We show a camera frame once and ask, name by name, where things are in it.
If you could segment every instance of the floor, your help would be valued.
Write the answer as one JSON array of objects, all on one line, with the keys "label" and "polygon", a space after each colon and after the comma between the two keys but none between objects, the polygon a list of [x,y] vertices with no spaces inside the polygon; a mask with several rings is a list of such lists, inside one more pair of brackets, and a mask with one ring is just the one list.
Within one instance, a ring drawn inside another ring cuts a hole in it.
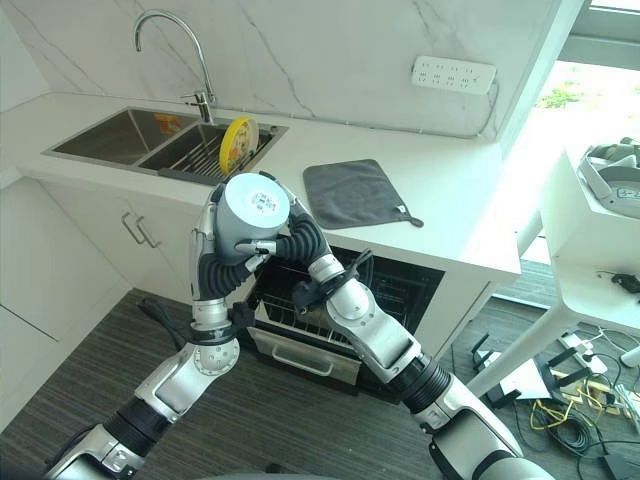
[{"label": "floor", "polygon": [[[51,457],[75,431],[102,421],[126,401],[172,353],[168,335],[135,306],[144,295],[131,291],[0,435],[4,462],[32,471],[40,468],[43,459]],[[174,318],[190,320],[186,305],[164,303]],[[467,381],[473,375],[468,350],[484,332],[492,333],[488,346],[499,350],[541,313],[493,299],[441,363]],[[592,327],[584,328],[594,332]],[[612,336],[623,346],[633,345],[625,337]],[[603,339],[594,343],[598,350],[615,353]],[[559,345],[552,345],[549,354],[559,351]],[[635,374],[636,370],[624,369],[621,381],[629,385]],[[575,457],[559,450],[544,432],[530,430],[527,405],[517,408],[522,434],[533,446],[523,444],[525,455],[558,480],[577,478]],[[497,415],[517,431],[511,406]],[[620,418],[607,415],[600,426],[607,439],[640,439],[631,424]],[[288,473],[344,480],[440,479],[427,454],[428,442],[401,405],[335,391],[265,365],[243,351],[233,371],[212,385],[169,431],[136,478],[177,480],[257,472],[276,462]],[[590,455],[600,454],[593,450]],[[629,460],[639,458],[637,445],[614,445],[611,450]],[[583,464],[585,479],[606,478],[595,461]]]},{"label": "floor", "polygon": [[496,295],[507,300],[550,308],[558,300],[551,266],[521,260],[523,275],[511,285],[500,285]]}]

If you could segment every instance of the window frame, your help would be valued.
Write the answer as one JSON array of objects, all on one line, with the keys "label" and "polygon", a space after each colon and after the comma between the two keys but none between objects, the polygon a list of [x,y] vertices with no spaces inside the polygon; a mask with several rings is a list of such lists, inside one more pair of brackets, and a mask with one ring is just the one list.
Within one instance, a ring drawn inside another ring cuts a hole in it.
[{"label": "window frame", "polygon": [[640,10],[583,5],[558,60],[640,70]]}]

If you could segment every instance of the stainless steel sink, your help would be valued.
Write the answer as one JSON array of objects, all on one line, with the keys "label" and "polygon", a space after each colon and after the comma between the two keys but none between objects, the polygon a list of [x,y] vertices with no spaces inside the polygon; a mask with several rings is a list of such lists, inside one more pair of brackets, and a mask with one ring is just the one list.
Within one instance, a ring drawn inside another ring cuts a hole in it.
[{"label": "stainless steel sink", "polygon": [[256,151],[225,175],[218,155],[230,123],[216,119],[213,126],[195,116],[127,108],[43,153],[215,185],[251,169],[287,130],[260,124]]},{"label": "stainless steel sink", "polygon": [[[216,126],[202,123],[193,125],[145,157],[139,167],[176,178],[184,176],[170,174],[167,170],[211,177],[215,183],[223,181],[228,175],[220,170],[218,155],[227,126],[228,123]],[[284,133],[283,130],[283,127],[261,126],[256,152],[234,165],[229,175],[255,165],[267,151],[267,145],[272,145],[275,138]]]},{"label": "stainless steel sink", "polygon": [[45,153],[133,165],[196,121],[193,116],[127,108]]}]

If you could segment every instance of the yellow plate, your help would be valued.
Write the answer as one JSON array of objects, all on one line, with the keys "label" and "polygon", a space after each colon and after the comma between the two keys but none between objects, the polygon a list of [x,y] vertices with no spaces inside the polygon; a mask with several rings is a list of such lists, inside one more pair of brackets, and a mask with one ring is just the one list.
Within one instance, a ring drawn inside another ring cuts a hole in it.
[{"label": "yellow plate", "polygon": [[228,175],[234,165],[258,148],[258,124],[251,117],[238,117],[227,128],[220,145],[220,169]]}]

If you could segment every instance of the chrome faucet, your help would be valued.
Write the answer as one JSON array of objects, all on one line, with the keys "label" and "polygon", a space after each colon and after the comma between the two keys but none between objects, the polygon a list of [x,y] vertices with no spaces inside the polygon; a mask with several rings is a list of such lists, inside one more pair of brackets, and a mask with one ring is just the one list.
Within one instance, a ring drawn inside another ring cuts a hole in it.
[{"label": "chrome faucet", "polygon": [[216,106],[216,97],[213,94],[213,88],[211,87],[211,79],[209,78],[209,71],[207,70],[207,64],[204,61],[204,53],[202,53],[202,48],[200,47],[200,42],[196,37],[196,34],[193,33],[193,30],[186,24],[184,20],[180,17],[175,16],[171,12],[167,12],[166,10],[145,10],[140,14],[140,16],[136,19],[136,23],[133,26],[133,34],[134,34],[134,42],[136,45],[136,51],[142,51],[142,47],[140,46],[140,30],[142,29],[142,25],[153,17],[162,17],[167,20],[171,20],[172,22],[178,24],[182,29],[189,35],[189,38],[193,42],[196,47],[196,54],[198,55],[198,59],[200,60],[200,65],[202,66],[202,74],[204,76],[204,90],[197,90],[193,93],[195,97],[195,102],[190,103],[187,102],[187,105],[193,105],[198,107],[200,110],[200,116],[202,117],[202,121],[205,123],[209,123],[213,125],[213,112]]}]

